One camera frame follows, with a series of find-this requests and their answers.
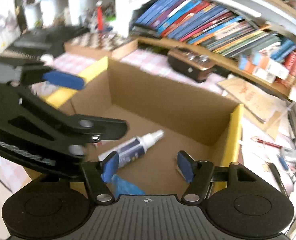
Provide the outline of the blue bag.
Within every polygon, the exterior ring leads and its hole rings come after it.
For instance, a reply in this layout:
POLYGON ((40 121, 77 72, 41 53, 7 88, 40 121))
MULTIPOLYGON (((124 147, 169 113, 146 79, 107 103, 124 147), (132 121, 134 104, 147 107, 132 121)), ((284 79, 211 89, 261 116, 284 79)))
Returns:
POLYGON ((115 198, 118 198, 120 195, 145 195, 145 192, 139 187, 120 178, 116 174, 112 177, 111 186, 115 198))

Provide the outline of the black wooden pen holder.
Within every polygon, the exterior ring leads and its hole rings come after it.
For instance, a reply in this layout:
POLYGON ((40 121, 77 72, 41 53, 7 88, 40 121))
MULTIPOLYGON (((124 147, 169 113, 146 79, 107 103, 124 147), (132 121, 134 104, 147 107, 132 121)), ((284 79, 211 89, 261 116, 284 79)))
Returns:
POLYGON ((170 67, 184 76, 203 83, 214 72, 215 62, 207 55, 183 47, 175 47, 167 53, 170 67))

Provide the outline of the eyeglass cleaner spray bottle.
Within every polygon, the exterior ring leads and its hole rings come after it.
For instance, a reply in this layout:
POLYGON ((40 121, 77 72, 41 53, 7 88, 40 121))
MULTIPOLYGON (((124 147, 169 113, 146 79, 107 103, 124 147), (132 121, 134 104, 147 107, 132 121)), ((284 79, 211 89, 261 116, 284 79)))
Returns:
POLYGON ((119 155, 119 168, 122 168, 129 163, 137 160, 147 153, 147 150, 155 145, 164 137, 162 129, 147 133, 142 137, 133 137, 132 139, 102 153, 98 156, 99 161, 103 161, 110 153, 117 152, 119 155))

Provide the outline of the red tassel ornament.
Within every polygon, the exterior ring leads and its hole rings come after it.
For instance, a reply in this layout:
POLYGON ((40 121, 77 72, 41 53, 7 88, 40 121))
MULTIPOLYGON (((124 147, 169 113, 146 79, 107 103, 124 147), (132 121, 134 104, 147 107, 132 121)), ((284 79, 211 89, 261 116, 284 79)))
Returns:
POLYGON ((104 31, 104 18, 102 13, 102 1, 99 0, 96 3, 96 15, 97 15, 97 25, 98 25, 98 31, 102 32, 104 31))

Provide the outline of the black Yamaha keyboard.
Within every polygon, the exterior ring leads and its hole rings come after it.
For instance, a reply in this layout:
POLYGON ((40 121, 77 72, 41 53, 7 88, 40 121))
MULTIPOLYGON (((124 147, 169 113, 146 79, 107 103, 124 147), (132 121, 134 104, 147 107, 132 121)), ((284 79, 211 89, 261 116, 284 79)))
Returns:
POLYGON ((54 58, 64 53, 64 44, 73 38, 89 32, 82 26, 56 26, 44 29, 32 29, 23 33, 12 44, 3 50, 2 54, 37 59, 44 54, 54 58))

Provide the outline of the row of colourful books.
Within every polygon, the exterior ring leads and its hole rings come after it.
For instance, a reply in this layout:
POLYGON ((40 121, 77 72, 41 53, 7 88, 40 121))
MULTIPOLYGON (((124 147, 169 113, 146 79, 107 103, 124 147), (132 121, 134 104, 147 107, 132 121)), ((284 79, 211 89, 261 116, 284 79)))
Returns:
POLYGON ((214 1, 151 0, 134 12, 130 33, 204 48, 269 83, 296 83, 296 40, 214 1))

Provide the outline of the yellow cardboard box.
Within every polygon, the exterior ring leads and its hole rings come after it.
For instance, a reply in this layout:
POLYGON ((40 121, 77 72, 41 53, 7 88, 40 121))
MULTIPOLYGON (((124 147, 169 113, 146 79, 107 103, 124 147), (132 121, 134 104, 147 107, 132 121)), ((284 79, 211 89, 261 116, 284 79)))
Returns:
POLYGON ((121 168, 119 176, 148 195, 181 196, 187 183, 177 171, 183 150, 196 160, 228 166, 239 157, 243 106, 208 90, 100 59, 80 76, 81 91, 60 88, 44 101, 62 112, 123 119, 127 141, 157 130, 164 137, 147 154, 121 168))

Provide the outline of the wooden chessboard box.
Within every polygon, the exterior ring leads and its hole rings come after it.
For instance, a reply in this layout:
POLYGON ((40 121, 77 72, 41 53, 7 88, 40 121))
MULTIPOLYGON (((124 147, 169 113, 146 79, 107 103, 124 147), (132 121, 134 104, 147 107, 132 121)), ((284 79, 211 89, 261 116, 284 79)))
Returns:
POLYGON ((115 33, 85 33, 64 43, 67 53, 99 60, 120 60, 138 48, 138 40, 115 33))

